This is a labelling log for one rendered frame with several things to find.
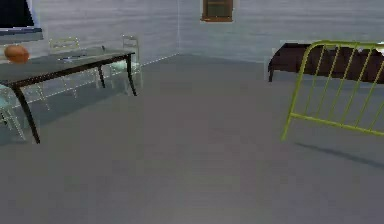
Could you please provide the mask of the dark grey table black legs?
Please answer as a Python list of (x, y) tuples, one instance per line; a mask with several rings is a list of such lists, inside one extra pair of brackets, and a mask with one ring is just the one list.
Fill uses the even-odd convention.
[(126, 60), (128, 64), (127, 76), (130, 81), (131, 91), (137, 95), (134, 81), (131, 76), (129, 64), (133, 52), (122, 49), (105, 47), (92, 47), (86, 49), (86, 58), (72, 62), (58, 61), (58, 58), (71, 56), (71, 53), (57, 53), (29, 59), (25, 64), (4, 63), (0, 64), (0, 84), (10, 87), (18, 99), (27, 118), (29, 127), (37, 144), (40, 143), (34, 118), (21, 88), (42, 83), (59, 77), (64, 77), (80, 71), (97, 68), (102, 86), (105, 86), (102, 67), (114, 62)]

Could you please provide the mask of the pale transparent chair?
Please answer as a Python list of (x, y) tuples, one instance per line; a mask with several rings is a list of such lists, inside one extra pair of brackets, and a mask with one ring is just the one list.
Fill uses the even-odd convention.
[[(34, 84), (28, 87), (22, 87), (21, 90), (27, 91), (24, 96), (27, 96), (32, 91), (36, 92), (39, 96), (39, 99), (45, 103), (47, 109), (50, 109), (47, 97), (43, 91), (42, 83)], [(11, 103), (11, 93), (12, 89), (10, 87), (0, 84), (0, 122), (3, 122), (9, 130), (16, 128), (20, 138), (25, 140), (26, 137), (24, 131), (22, 130), (21, 124), (13, 109), (13, 104)]]
[[(140, 62), (140, 44), (137, 35), (122, 35), (122, 47), (125, 50), (133, 52), (131, 56), (131, 62), (129, 64), (132, 79), (139, 78), (139, 81), (143, 80), (142, 65)], [(123, 84), (124, 92), (129, 94), (131, 92), (131, 86), (128, 76), (126, 75), (128, 64), (126, 60), (114, 62), (110, 65), (111, 84), (117, 80), (117, 76), (120, 77), (120, 81)]]
[[(72, 55), (86, 55), (86, 49), (81, 48), (79, 40), (77, 37), (66, 37), (61, 39), (50, 39), (49, 40), (50, 54), (56, 53), (66, 53), (69, 52)], [(99, 84), (99, 73), (96, 68), (90, 70), (80, 71), (78, 73), (79, 77), (88, 77), (91, 79), (91, 82), (95, 84), (97, 89), (100, 88)], [(75, 84), (73, 79), (70, 77), (61, 77), (64, 87), (69, 90), (72, 89), (74, 97), (77, 97), (77, 92), (75, 89)]]

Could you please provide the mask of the dark flat electronic device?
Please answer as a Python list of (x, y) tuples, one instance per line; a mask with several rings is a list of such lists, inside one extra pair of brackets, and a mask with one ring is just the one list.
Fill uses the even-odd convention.
[(86, 58), (86, 55), (72, 55), (67, 57), (58, 58), (58, 61), (64, 61), (64, 62), (72, 62), (75, 60), (81, 60), (83, 58)]

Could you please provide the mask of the brown framed wall picture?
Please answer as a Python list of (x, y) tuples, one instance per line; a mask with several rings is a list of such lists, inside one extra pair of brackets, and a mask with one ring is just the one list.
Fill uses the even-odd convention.
[(201, 21), (232, 22), (233, 0), (202, 0)]

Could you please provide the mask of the orange ball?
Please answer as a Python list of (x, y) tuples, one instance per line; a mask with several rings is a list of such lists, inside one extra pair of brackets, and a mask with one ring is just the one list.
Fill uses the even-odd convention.
[(5, 57), (12, 63), (23, 64), (29, 60), (28, 50), (21, 45), (9, 45), (4, 50)]

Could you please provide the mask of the dark window with pale sill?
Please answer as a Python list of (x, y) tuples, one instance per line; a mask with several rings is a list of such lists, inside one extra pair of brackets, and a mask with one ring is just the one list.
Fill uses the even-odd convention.
[(43, 39), (35, 5), (39, 0), (0, 0), (0, 44)]

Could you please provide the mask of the yellow-green metal frame bed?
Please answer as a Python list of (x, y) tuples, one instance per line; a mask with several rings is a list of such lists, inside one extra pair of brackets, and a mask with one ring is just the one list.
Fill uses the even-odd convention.
[(329, 112), (328, 117), (323, 119), (316, 115), (309, 116), (306, 112), (295, 111), (305, 75), (313, 79), (324, 77), (328, 81), (337, 79), (340, 85), (349, 80), (354, 83), (355, 88), (359, 88), (361, 83), (369, 83), (372, 87), (384, 85), (384, 41), (368, 43), (319, 40), (312, 43), (285, 43), (270, 59), (267, 71), (269, 82), (273, 81), (276, 71), (293, 72), (298, 75), (282, 131), (282, 139), (286, 138), (293, 119), (384, 136), (384, 131), (377, 131), (373, 126), (363, 128), (358, 123), (349, 125), (343, 119), (334, 121), (333, 112)]

